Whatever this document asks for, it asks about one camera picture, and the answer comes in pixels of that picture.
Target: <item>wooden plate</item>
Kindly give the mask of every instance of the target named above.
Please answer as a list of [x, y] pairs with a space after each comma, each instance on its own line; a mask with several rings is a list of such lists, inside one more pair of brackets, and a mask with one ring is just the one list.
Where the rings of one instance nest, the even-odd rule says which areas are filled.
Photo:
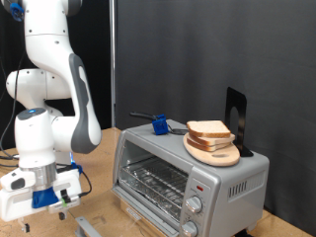
[[189, 134], [184, 136], [184, 144], [187, 151], [199, 161], [212, 166], [232, 166], [235, 165], [239, 159], [239, 150], [234, 144], [230, 144], [225, 148], [216, 151], [202, 151], [188, 144]]

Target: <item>blue clamp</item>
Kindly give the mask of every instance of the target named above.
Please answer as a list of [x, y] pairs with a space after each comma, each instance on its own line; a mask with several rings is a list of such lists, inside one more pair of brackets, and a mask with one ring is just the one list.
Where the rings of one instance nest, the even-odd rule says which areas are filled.
[[158, 119], [152, 121], [156, 135], [161, 135], [169, 132], [168, 124], [165, 115], [156, 116]]
[[24, 19], [24, 9], [18, 3], [10, 5], [10, 11], [14, 20], [22, 22]]

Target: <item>toaster oven control panel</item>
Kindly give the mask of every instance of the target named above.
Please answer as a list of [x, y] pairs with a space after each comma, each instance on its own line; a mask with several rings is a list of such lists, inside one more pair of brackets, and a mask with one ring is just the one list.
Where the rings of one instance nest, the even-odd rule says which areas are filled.
[[184, 201], [183, 207], [184, 221], [181, 227], [185, 236], [202, 236], [204, 208], [209, 203], [209, 197], [210, 187], [193, 178], [189, 198]]

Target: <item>wire rack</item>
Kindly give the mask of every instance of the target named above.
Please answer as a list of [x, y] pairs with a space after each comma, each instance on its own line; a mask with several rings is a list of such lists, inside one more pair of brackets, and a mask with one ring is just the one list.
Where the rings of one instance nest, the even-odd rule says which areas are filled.
[[179, 222], [188, 174], [153, 157], [121, 168], [121, 179]]

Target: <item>bread slice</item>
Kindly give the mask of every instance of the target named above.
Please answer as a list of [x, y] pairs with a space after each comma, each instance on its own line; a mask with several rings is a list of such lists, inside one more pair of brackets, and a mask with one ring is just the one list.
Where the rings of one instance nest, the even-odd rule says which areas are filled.
[[218, 144], [223, 144], [227, 142], [231, 142], [235, 140], [235, 135], [233, 133], [230, 133], [230, 136], [228, 138], [218, 138], [218, 137], [197, 137], [194, 135], [189, 134], [189, 138], [201, 145], [205, 146], [214, 146]]
[[187, 137], [187, 143], [190, 146], [195, 147], [199, 150], [203, 150], [203, 151], [215, 151], [215, 150], [224, 148], [224, 147], [231, 144], [231, 142], [226, 142], [226, 143], [217, 144], [217, 145], [213, 145], [213, 146], [205, 146], [205, 145], [198, 144], [197, 142], [191, 140], [189, 135]]
[[188, 121], [190, 135], [202, 137], [229, 137], [230, 130], [221, 120]]

